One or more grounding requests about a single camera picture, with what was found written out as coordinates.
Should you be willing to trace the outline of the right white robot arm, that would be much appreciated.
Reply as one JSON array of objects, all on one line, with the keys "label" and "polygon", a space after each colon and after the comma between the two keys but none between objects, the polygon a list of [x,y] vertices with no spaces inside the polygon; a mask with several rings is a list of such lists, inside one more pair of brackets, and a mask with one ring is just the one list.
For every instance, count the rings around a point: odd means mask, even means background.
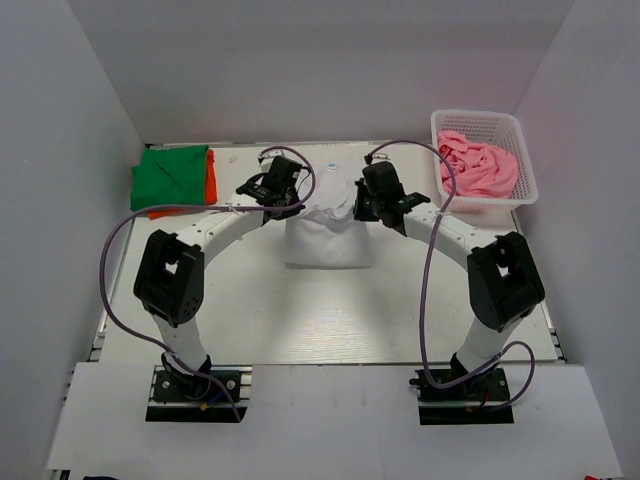
[{"label": "right white robot arm", "polygon": [[450,361],[453,382],[492,368],[513,330],[545,298],[526,239],[517,232],[493,235],[443,212],[420,193],[408,194],[388,161],[362,170],[356,181],[354,219],[380,222],[400,235],[438,250],[467,272],[474,314],[462,346]]}]

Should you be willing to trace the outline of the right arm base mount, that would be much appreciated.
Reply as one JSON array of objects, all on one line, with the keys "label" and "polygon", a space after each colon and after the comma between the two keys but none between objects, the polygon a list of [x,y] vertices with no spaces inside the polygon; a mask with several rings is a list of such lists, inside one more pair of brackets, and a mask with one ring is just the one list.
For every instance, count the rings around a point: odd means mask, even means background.
[{"label": "right arm base mount", "polygon": [[421,426],[508,425],[514,423],[505,372],[495,368],[450,389],[436,389],[423,370],[409,379],[418,396]]}]

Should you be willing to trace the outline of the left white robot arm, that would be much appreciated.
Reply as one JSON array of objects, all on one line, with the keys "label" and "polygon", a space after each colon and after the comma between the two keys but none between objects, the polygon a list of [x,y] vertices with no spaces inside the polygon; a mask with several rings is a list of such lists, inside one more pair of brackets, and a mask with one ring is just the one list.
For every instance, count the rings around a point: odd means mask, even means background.
[{"label": "left white robot arm", "polygon": [[168,347],[165,363],[187,376],[211,367],[195,320],[204,301],[205,270],[223,250],[269,221],[298,214],[300,173],[309,171],[282,155],[239,186],[224,204],[176,232],[157,230],[147,240],[134,282],[141,301]]}]

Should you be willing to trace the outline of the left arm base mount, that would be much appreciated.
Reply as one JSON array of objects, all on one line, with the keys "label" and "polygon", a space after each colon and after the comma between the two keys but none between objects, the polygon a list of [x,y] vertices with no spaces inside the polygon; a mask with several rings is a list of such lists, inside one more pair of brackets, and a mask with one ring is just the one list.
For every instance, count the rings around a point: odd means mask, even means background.
[{"label": "left arm base mount", "polygon": [[145,421],[149,423],[231,424],[242,420],[249,407],[252,368],[222,366],[210,374],[221,382],[236,406],[236,417],[226,394],[215,383],[205,381],[198,390],[187,387],[164,367],[152,376]]}]

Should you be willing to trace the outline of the white t shirt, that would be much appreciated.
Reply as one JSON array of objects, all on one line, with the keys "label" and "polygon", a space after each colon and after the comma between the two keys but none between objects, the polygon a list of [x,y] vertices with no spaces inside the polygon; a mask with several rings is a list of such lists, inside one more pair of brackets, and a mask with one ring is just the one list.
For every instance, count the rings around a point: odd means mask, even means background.
[{"label": "white t shirt", "polygon": [[305,208],[285,222],[284,263],[291,268],[364,269],[372,265],[367,224],[354,219],[357,172],[329,160],[313,165],[298,191]]}]

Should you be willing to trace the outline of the pink t shirt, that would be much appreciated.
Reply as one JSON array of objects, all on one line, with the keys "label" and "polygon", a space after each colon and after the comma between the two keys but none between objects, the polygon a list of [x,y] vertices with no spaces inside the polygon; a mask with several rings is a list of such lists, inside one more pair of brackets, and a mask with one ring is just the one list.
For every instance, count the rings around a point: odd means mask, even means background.
[{"label": "pink t shirt", "polygon": [[439,153],[452,167],[456,195],[507,199],[519,178],[516,157],[499,146],[470,141],[464,134],[444,130],[437,135]]}]

